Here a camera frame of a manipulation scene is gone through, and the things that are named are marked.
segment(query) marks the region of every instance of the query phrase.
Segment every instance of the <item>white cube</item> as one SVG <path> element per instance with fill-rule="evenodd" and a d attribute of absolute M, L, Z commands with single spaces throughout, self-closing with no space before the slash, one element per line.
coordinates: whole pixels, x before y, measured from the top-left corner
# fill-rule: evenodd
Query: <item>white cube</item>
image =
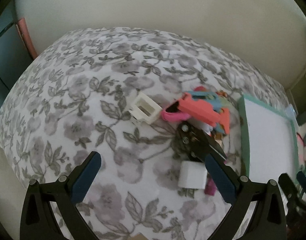
<path fill-rule="evenodd" d="M 204 189 L 207 170 L 204 163 L 183 161 L 179 178 L 179 187 Z"/>
<path fill-rule="evenodd" d="M 136 126 L 139 126 L 143 121 L 152 124 L 160 117 L 161 111 L 162 108 L 143 92 L 140 92 L 129 106 L 131 121 Z"/>

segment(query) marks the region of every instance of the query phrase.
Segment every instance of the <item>pink plastic piece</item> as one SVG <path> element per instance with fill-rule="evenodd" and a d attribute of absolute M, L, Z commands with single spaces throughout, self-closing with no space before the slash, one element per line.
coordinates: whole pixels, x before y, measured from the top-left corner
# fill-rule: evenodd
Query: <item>pink plastic piece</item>
<path fill-rule="evenodd" d="M 203 92 L 206 92 L 207 89 L 205 87 L 203 87 L 203 86 L 199 86 L 199 87 L 194 88 L 193 91 L 203 91 Z"/>
<path fill-rule="evenodd" d="M 217 187 L 216 187 L 213 179 L 208 179 L 207 183 L 206 183 L 205 190 L 204 190 L 204 194 L 214 196 L 215 192 L 216 192 L 216 189 L 217 189 Z"/>
<path fill-rule="evenodd" d="M 191 116 L 187 113 L 184 113 L 177 109 L 178 101 L 174 102 L 170 106 L 164 108 L 161 112 L 161 117 L 163 120 L 168 122 L 179 122 L 186 121 L 191 118 Z"/>

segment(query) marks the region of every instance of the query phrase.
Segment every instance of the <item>bed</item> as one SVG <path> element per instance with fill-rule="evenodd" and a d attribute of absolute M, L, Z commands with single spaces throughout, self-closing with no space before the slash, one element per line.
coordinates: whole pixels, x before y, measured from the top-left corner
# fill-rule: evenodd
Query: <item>bed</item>
<path fill-rule="evenodd" d="M 159 119 L 136 128 L 127 112 L 140 91 L 165 107 L 200 85 L 229 95 L 224 151 L 240 173 L 237 100 L 247 93 L 282 110 L 288 105 L 283 87 L 233 54 L 159 30 L 89 28 L 54 42 L 0 109 L 0 146 L 25 188 L 30 179 L 45 183 L 69 174 L 92 150 L 101 153 L 101 170 L 77 205 L 99 239 L 126 240 L 138 232 L 149 239 L 207 239 L 230 205 L 218 191 L 209 196 L 177 187 L 177 124 Z"/>

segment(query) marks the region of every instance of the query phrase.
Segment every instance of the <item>green whiteboard frame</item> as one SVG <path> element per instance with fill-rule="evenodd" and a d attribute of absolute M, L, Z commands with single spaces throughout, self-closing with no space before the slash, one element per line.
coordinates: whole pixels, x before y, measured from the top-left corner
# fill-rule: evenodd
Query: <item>green whiteboard frame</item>
<path fill-rule="evenodd" d="M 290 120 L 283 112 L 278 111 L 272 106 L 267 105 L 266 103 L 260 101 L 257 98 L 254 98 L 248 94 L 243 94 L 242 97 L 238 100 L 238 112 L 240 115 L 240 123 L 241 123 L 241 148 L 242 148 L 242 160 L 245 165 L 246 176 L 250 174 L 250 140 L 249 140 L 249 130 L 247 125 L 247 117 L 246 117 L 246 109 L 245 109 L 245 100 L 249 100 L 259 106 L 262 106 L 275 114 L 282 116 L 283 118 L 290 121 L 291 130 L 292 130 L 292 137 L 293 137 L 293 146 L 294 146 L 294 154 L 293 154 L 293 161 L 295 164 L 295 174 L 294 177 L 296 178 L 297 173 L 300 171 L 299 168 L 299 155 L 298 155 L 298 141 L 297 141 L 297 133 L 295 131 L 295 127 L 293 121 Z"/>

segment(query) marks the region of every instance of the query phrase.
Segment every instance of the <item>clutter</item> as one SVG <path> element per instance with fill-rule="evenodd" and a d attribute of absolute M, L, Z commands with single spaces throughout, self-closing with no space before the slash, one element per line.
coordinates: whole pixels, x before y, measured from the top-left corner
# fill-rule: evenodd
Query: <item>clutter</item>
<path fill-rule="evenodd" d="M 140 92 L 131 103 L 129 113 L 131 114 L 132 123 L 138 126 L 142 122 L 147 124 L 155 122 L 159 118 L 161 110 L 162 108 L 157 103 L 143 92 Z"/>
<path fill-rule="evenodd" d="M 205 133 L 215 129 L 222 134 L 229 134 L 228 94 L 224 91 L 211 92 L 203 86 L 185 92 L 180 99 L 163 109 L 161 117 L 168 122 L 190 119 L 190 123 Z"/>
<path fill-rule="evenodd" d="M 204 189 L 207 170 L 204 163 L 182 161 L 178 186 L 183 188 Z"/>

